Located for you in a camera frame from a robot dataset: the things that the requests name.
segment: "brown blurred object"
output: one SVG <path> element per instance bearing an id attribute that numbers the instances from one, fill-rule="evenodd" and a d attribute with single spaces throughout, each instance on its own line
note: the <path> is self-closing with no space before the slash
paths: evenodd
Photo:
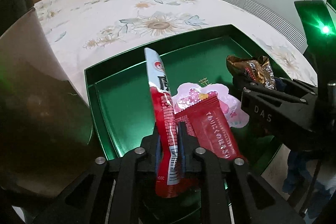
<path id="1" fill-rule="evenodd" d="M 0 129 L 0 186 L 29 211 L 33 198 L 57 196 L 103 155 L 34 8 L 0 37 Z"/>
<path id="2" fill-rule="evenodd" d="M 275 89 L 273 70 L 267 56 L 243 59 L 229 55 L 226 58 L 226 66 L 233 76 L 243 74 L 247 78 L 263 84 L 267 89 Z"/>

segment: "red logo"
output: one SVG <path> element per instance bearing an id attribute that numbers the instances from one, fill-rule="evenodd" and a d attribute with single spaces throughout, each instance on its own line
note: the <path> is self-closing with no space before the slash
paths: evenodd
<path id="1" fill-rule="evenodd" d="M 162 64 L 161 64 L 159 61 L 155 62 L 155 63 L 154 63 L 154 66 L 155 66 L 155 68 L 156 68 L 157 70 L 159 70 L 159 71 L 164 71 L 164 70 L 163 70 L 163 67 L 162 67 Z"/>

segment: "crumpled wrapper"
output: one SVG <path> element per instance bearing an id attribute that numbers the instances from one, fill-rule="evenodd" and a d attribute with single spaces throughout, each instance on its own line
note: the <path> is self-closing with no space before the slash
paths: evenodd
<path id="1" fill-rule="evenodd" d="M 247 78 L 261 83 L 267 89 L 275 89 L 273 70 L 267 56 L 243 59 L 229 55 L 226 58 L 226 66 L 232 76 L 243 74 Z"/>

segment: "floral bedsheet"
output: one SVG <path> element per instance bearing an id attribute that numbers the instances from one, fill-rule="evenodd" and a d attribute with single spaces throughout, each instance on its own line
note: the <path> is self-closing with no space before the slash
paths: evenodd
<path id="1" fill-rule="evenodd" d="M 263 20 L 222 0 L 42 0 L 35 8 L 48 42 L 88 102 L 84 69 L 170 35 L 233 24 L 292 78 L 317 85 L 303 55 Z"/>

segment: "green tray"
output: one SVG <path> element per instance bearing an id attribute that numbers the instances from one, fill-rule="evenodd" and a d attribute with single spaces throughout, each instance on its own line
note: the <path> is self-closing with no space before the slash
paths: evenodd
<path id="1" fill-rule="evenodd" d="M 232 88 L 226 57 L 267 55 L 255 42 L 232 25 L 174 35 L 111 57 L 85 70 L 87 93 L 100 144 L 108 160 L 138 147 L 152 134 L 154 111 L 149 92 L 143 49 L 159 53 L 165 65 L 172 95 L 185 82 L 221 83 Z M 288 77 L 270 59 L 277 77 Z M 258 138 L 252 125 L 231 128 L 241 153 L 255 172 L 261 174 L 281 143 L 267 136 Z M 200 193 L 190 191 L 177 198 L 162 199 L 147 193 L 141 207 L 147 210 L 145 223 L 196 223 L 200 213 Z"/>

